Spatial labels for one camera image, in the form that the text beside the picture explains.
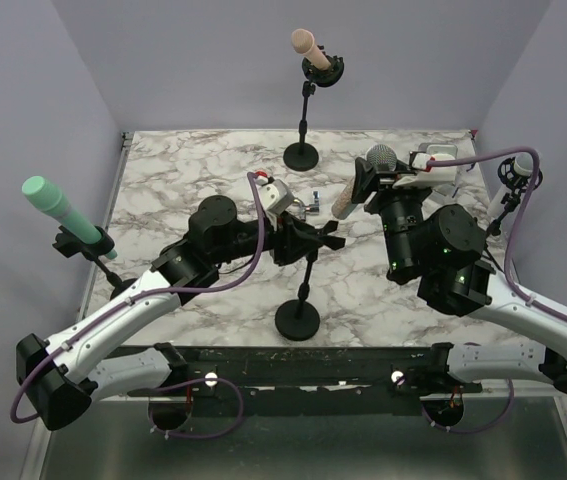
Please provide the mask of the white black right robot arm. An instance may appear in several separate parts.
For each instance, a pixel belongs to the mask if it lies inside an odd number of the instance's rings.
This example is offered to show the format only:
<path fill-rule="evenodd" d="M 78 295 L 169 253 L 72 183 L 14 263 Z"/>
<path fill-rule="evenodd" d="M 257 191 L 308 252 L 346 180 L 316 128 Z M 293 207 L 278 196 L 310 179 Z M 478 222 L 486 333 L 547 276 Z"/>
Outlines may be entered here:
<path fill-rule="evenodd" d="M 432 189 L 454 182 L 457 164 L 449 154 L 423 152 L 409 164 L 355 161 L 351 201 L 381 218 L 388 279 L 398 285 L 418 280 L 417 295 L 431 309 L 492 322 L 526 338 L 513 347 L 453 347 L 447 358 L 424 365 L 424 382 L 443 392 L 457 381 L 520 379 L 567 395 L 567 307 L 484 261 L 487 234 L 462 206 L 422 214 Z"/>

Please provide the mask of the black clip microphone stand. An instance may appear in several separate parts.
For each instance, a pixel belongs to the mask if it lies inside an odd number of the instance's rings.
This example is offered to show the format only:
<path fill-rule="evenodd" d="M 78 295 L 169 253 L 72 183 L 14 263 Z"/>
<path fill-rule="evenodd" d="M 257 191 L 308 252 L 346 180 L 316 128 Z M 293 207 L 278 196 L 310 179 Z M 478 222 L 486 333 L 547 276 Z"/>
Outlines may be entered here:
<path fill-rule="evenodd" d="M 320 326 L 320 315 L 316 308 L 307 302 L 310 293 L 310 277 L 316 259 L 306 260 L 307 266 L 297 298 L 284 302 L 276 311 L 275 326 L 288 340 L 305 341 L 312 338 Z"/>

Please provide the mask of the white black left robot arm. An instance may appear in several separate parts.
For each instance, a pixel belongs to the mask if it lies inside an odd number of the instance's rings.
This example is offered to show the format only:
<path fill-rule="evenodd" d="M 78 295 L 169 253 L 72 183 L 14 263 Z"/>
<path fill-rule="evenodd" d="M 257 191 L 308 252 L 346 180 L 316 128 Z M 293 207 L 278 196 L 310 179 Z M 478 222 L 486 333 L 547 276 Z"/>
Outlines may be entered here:
<path fill-rule="evenodd" d="M 50 431 L 80 418 L 92 403 L 134 390 L 177 393 L 183 368 L 166 347 L 115 358 L 113 352 L 153 321 L 195 296 L 222 291 L 219 265 L 271 253 L 278 266 L 295 263 L 322 247 L 340 250 L 337 222 L 313 227 L 281 211 L 257 213 L 242 222 L 228 197 L 204 199 L 178 242 L 166 247 L 126 290 L 78 324 L 43 339 L 35 334 L 16 345 L 18 398 L 27 398 Z"/>

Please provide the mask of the black ring-clip microphone stand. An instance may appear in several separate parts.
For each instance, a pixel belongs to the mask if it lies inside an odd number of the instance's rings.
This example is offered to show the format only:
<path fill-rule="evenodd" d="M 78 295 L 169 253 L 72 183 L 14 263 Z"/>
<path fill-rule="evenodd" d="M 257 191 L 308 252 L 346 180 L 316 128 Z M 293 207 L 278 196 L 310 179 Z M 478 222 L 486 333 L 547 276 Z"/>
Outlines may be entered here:
<path fill-rule="evenodd" d="M 95 226 L 97 242 L 92 244 L 81 240 L 76 234 L 71 233 L 64 226 L 60 226 L 59 230 L 60 232 L 56 234 L 55 242 L 52 244 L 52 247 L 65 258 L 71 258 L 80 254 L 87 261 L 94 263 L 98 269 L 104 273 L 107 282 L 112 287 L 110 294 L 111 300 L 136 282 L 136 278 L 123 280 L 118 274 L 111 271 L 101 260 L 101 257 L 104 257 L 106 253 L 114 252 L 113 239 L 101 227 Z"/>

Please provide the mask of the glitter microphone silver mesh head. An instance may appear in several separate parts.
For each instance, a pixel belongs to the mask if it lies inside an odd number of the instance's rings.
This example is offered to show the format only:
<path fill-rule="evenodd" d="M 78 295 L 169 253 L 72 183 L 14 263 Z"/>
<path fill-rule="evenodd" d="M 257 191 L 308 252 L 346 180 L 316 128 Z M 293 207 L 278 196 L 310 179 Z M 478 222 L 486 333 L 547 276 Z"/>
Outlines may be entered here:
<path fill-rule="evenodd" d="M 345 220 L 373 191 L 375 168 L 381 166 L 393 171 L 397 164 L 395 151 L 384 144 L 370 147 L 364 157 L 355 159 L 355 175 L 332 205 L 331 213 L 337 220 Z"/>

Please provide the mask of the clear plastic packet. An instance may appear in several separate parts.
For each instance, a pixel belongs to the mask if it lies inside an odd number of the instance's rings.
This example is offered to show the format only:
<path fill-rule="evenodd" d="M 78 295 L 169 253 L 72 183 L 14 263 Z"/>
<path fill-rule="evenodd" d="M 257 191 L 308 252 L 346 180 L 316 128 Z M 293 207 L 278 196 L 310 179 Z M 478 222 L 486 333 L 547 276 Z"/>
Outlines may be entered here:
<path fill-rule="evenodd" d="M 437 163 L 456 160 L 458 147 L 451 143 L 422 143 L 419 145 L 414 165 L 419 169 L 417 183 L 430 187 L 441 198 L 441 202 L 451 202 L 458 191 L 460 177 L 458 166 L 430 167 L 429 161 Z"/>

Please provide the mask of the mint green microphone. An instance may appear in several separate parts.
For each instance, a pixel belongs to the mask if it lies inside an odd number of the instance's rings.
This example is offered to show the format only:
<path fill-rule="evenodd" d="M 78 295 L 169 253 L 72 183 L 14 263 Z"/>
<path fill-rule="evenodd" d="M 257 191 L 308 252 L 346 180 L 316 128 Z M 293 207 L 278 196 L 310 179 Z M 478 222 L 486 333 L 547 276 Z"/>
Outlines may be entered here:
<path fill-rule="evenodd" d="M 72 206 L 56 184 L 45 177 L 32 176 L 23 182 L 21 191 L 38 211 L 56 220 L 81 240 L 89 244 L 97 242 L 95 225 Z M 105 257 L 116 258 L 116 250 L 106 253 Z"/>

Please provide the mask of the chrome metal pipe fitting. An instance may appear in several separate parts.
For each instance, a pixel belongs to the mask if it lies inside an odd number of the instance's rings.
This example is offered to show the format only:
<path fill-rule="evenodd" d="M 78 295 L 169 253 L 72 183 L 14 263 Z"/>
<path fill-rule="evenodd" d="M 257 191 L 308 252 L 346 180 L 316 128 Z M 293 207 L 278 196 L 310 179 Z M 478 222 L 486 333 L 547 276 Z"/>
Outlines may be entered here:
<path fill-rule="evenodd" d="M 312 192 L 312 201 L 309 204 L 304 203 L 301 199 L 296 197 L 293 200 L 293 205 L 296 208 L 296 216 L 305 220 L 308 215 L 314 216 L 320 213 L 320 194 L 318 190 Z"/>

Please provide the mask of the pink microphone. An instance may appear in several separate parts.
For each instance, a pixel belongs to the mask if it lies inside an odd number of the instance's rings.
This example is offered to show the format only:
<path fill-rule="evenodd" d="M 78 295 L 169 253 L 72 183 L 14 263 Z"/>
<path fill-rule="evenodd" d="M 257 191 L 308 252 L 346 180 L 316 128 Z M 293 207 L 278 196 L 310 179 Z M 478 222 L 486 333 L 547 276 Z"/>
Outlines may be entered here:
<path fill-rule="evenodd" d="M 314 35 L 306 29 L 296 29 L 291 34 L 291 44 L 316 69 L 325 71 L 331 68 L 331 62 L 316 44 Z"/>

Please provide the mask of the black mounting rail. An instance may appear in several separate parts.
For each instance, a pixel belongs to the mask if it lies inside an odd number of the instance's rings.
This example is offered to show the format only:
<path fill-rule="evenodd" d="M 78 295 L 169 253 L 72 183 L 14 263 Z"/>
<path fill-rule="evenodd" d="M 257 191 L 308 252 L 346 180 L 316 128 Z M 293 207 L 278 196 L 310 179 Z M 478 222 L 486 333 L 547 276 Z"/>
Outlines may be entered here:
<path fill-rule="evenodd" d="M 171 369 L 152 396 L 153 413 L 195 417 L 418 415 L 429 395 L 479 393 L 478 383 L 454 379 L 448 343 L 432 347 L 196 347 L 158 343 Z M 181 384 L 214 373 L 224 384 Z"/>

